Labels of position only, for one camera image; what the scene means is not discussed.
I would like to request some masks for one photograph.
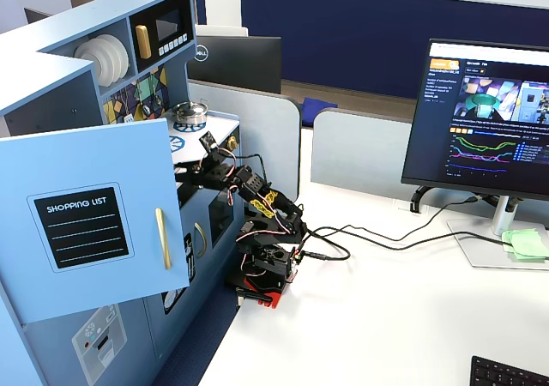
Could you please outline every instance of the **monitor stand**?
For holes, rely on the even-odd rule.
[[[549,247],[549,235],[547,235],[545,227],[536,223],[513,221],[516,207],[512,213],[507,212],[508,202],[508,196],[500,196],[493,220],[478,217],[449,220],[449,229],[452,232],[472,232],[486,236],[487,238],[499,240],[501,240],[501,235],[506,230],[536,229],[541,236],[543,244]],[[455,236],[455,239],[474,268],[549,269],[549,262],[547,260],[528,262],[516,260],[514,255],[504,251],[501,244],[486,242],[467,235],[458,235]]]

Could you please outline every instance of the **small pot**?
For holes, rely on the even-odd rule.
[[[206,123],[206,113],[208,105],[205,103],[195,103],[194,101],[185,101],[173,107],[175,119],[180,124],[195,126]]]

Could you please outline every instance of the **colorful tile pattern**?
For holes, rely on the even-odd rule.
[[[148,118],[142,111],[140,91],[141,102],[153,112]],[[160,66],[115,93],[103,104],[103,111],[109,124],[123,123],[127,114],[131,114],[136,121],[150,120],[159,118],[169,103],[166,71],[164,66]]]

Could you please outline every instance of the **keyboard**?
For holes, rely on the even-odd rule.
[[[549,386],[549,377],[473,356],[471,386]]]

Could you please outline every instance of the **desk surface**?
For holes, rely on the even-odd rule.
[[[309,228],[352,223],[400,237],[434,213],[302,182]],[[406,242],[444,234],[446,220],[467,217],[442,213]],[[547,272],[474,269],[453,238],[404,252],[344,235],[335,241],[351,259],[306,258],[276,310],[245,300],[201,386],[463,386],[474,354],[549,375]],[[336,253],[314,239],[305,248]]]

